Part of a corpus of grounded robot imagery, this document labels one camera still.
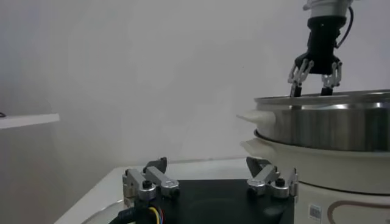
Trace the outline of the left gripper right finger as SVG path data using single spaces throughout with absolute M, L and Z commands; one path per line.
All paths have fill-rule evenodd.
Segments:
M 246 183 L 253 197 L 270 194 L 273 198 L 298 197 L 298 172 L 296 168 L 286 176 L 266 159 L 246 158 L 251 178 Z

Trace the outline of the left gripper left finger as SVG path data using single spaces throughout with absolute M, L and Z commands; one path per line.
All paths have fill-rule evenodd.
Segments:
M 178 198 L 179 181 L 166 176 L 167 166 L 167 158 L 162 157 L 149 161 L 142 171 L 126 169 L 122 175 L 124 203 L 134 203 L 136 200 L 149 202 L 157 198 L 158 192 L 162 197 Z

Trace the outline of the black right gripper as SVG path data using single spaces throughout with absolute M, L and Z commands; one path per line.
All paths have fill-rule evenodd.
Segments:
M 288 75 L 291 84 L 290 97 L 300 97 L 302 84 L 310 74 L 320 74 L 321 96 L 331 96 L 333 88 L 340 85 L 342 62 L 333 54 L 340 29 L 346 23 L 345 16 L 318 16 L 308 19 L 310 34 L 307 51 L 298 56 Z

